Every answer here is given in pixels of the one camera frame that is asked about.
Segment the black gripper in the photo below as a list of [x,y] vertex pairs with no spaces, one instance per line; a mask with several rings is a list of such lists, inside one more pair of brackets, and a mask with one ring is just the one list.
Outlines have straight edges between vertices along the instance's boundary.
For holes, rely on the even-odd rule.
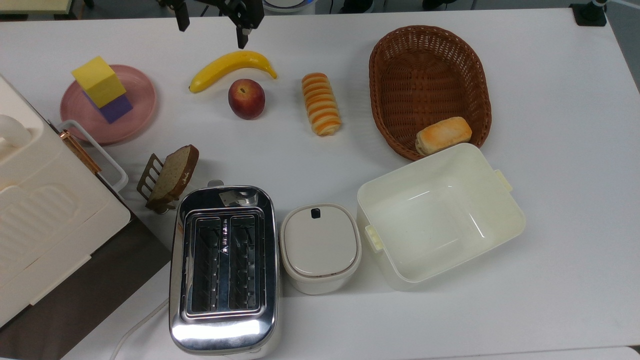
[[[196,0],[218,10],[229,10],[227,15],[236,26],[237,45],[244,50],[252,30],[259,27],[265,18],[262,0]],[[190,17],[185,0],[173,0],[173,11],[178,29],[185,32],[190,25]]]

